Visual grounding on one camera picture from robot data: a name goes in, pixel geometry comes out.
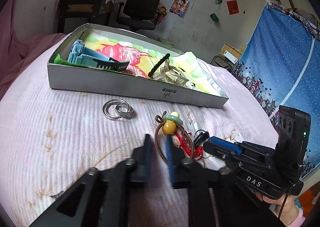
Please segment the person's right hand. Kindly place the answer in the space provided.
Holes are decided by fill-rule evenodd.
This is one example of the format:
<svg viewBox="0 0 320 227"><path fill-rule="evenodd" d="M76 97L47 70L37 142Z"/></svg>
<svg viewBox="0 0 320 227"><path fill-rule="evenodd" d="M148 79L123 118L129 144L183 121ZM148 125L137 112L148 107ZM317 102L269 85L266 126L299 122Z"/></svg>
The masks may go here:
<svg viewBox="0 0 320 227"><path fill-rule="evenodd" d="M286 196L284 194L279 199L272 200L260 194L258 191L254 191L254 194L260 201L276 206L273 210L273 213L277 217L280 217L279 219L285 226L289 226L290 224L292 224L294 220L299 216L299 209L295 205L294 196L292 195Z"/></svg>

